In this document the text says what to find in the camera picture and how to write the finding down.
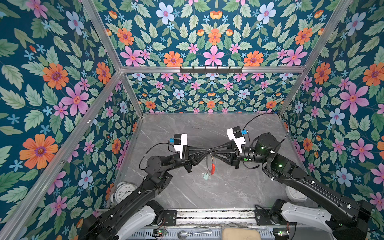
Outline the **large keyring with red grip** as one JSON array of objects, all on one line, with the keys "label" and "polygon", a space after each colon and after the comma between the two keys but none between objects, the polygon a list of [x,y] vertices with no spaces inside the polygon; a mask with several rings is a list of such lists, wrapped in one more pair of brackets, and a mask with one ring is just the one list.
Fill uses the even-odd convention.
[{"label": "large keyring with red grip", "polygon": [[210,174],[214,175],[215,174],[215,170],[216,170],[216,166],[215,166],[215,163],[214,163],[214,157],[213,157],[212,152],[210,152],[209,155],[210,155],[210,160],[211,160]]}]

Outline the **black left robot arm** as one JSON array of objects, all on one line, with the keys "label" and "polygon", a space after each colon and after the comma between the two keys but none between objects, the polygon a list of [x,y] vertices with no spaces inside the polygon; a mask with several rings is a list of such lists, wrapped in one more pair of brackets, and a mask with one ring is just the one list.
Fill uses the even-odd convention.
[{"label": "black left robot arm", "polygon": [[[140,228],[151,224],[164,210],[153,199],[171,182],[173,176],[169,171],[185,168],[190,173],[192,167],[197,166],[208,154],[208,150],[184,146],[181,154],[149,157],[144,169],[147,176],[142,183],[133,193],[105,213],[84,219],[79,239],[125,240]],[[145,207],[154,207],[155,216],[144,223],[134,221],[134,216],[140,215],[140,211]]]}]

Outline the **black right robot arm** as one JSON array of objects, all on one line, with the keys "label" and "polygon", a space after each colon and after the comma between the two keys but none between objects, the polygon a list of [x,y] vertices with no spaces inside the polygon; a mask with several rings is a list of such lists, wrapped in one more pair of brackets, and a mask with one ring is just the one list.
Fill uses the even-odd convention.
[{"label": "black right robot arm", "polygon": [[246,161],[263,164],[262,170],[271,181],[291,187],[318,204],[318,208],[307,208],[278,199],[270,209],[275,223],[286,221],[309,225],[331,233],[336,240],[366,238],[371,204],[337,193],[308,175],[295,162],[278,154],[281,143],[271,133],[260,135],[249,147],[244,144],[244,138],[233,139],[210,152],[234,167]]}]

